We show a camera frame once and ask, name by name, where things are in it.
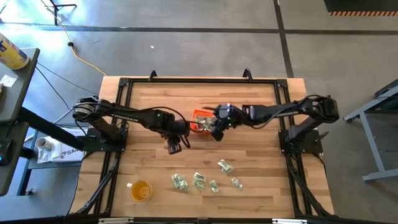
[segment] plastic cup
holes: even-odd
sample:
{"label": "plastic cup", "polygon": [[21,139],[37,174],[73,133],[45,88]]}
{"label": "plastic cup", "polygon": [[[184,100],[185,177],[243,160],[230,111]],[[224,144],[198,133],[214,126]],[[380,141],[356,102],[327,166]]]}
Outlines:
{"label": "plastic cup", "polygon": [[150,185],[143,180],[138,180],[133,184],[128,183],[127,187],[130,188],[130,197],[136,202],[143,202],[147,200],[152,194]]}

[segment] butcher block tabletop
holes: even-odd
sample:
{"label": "butcher block tabletop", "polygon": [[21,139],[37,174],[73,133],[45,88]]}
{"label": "butcher block tabletop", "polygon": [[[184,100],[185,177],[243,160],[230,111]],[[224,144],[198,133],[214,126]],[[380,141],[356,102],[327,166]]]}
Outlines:
{"label": "butcher block tabletop", "polygon": [[[99,98],[115,102],[120,78],[104,77]],[[301,100],[306,95],[303,79],[288,78],[287,83],[291,100]],[[274,105],[274,87],[261,83],[135,83],[130,107],[167,106],[192,120],[194,110],[226,103],[237,107],[243,104]],[[295,116],[296,123],[304,119],[304,116]],[[216,142],[209,134],[191,132],[188,137],[191,148],[182,146],[182,152],[174,155],[168,154],[167,143],[160,134],[137,123],[129,124],[112,217],[294,217],[285,157],[279,153],[278,119],[262,129],[239,126],[226,130],[221,142]],[[83,161],[71,212],[81,208],[98,186],[103,158],[103,152],[94,152]],[[231,164],[234,171],[228,175],[221,173],[217,164],[220,159]],[[314,155],[303,154],[303,164],[309,189],[323,207],[333,213],[322,163]],[[194,187],[195,172],[204,175],[207,181],[215,180],[220,192],[212,192],[208,183],[202,191]],[[173,174],[186,177],[191,188],[189,193],[174,189]],[[233,177],[243,184],[242,190],[232,185]],[[130,198],[126,185],[137,180],[150,183],[153,193],[149,200],[135,202]],[[108,198],[108,187],[104,190],[102,208]],[[298,186],[297,189],[300,208],[304,211],[302,194]]]}

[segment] concrete floor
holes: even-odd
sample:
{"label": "concrete floor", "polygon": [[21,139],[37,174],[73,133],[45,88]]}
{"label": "concrete floor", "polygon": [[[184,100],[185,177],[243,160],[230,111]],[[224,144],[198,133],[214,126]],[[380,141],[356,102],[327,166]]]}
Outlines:
{"label": "concrete floor", "polygon": [[[271,0],[123,0],[75,2],[64,8],[65,24],[105,27],[218,27],[276,29]],[[397,30],[398,17],[330,17],[323,1],[280,0],[286,29]],[[3,22],[52,24],[40,1],[10,0]],[[0,26],[0,32],[19,47],[41,49],[39,62],[72,82],[98,92],[102,75],[77,61],[65,34],[26,26]],[[79,55],[108,75],[241,76],[249,67],[255,77],[286,77],[279,34],[215,34],[175,32],[69,32]],[[305,79],[307,92],[332,95],[344,116],[369,101],[372,94],[397,78],[395,35],[287,35],[295,77]],[[90,95],[42,70],[72,106]],[[35,73],[24,106],[48,120],[66,107]],[[69,116],[62,120],[70,123]],[[320,126],[330,134],[323,140],[333,206],[346,218],[397,222],[398,178],[364,184],[362,175],[375,172],[360,123]],[[29,186],[38,193],[16,197],[21,179],[20,160],[10,192],[0,198],[0,220],[48,217],[67,213],[76,187],[76,167],[35,170]],[[18,214],[10,210],[23,207]]]}

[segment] orange object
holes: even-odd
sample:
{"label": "orange object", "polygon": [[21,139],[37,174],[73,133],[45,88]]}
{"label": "orange object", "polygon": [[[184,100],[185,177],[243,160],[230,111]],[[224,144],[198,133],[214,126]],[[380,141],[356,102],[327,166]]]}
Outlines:
{"label": "orange object", "polygon": [[[208,111],[195,110],[193,112],[193,119],[195,119],[197,116],[202,116],[202,117],[205,117],[205,118],[211,118],[211,117],[214,117],[214,114],[212,112],[208,112]],[[201,130],[199,125],[195,124],[195,123],[191,123],[191,128],[196,130],[196,131],[200,131]]]}
{"label": "orange object", "polygon": [[130,197],[136,202],[143,202],[147,200],[152,194],[150,185],[143,180],[138,180],[133,184],[128,183],[127,186],[130,188]]}

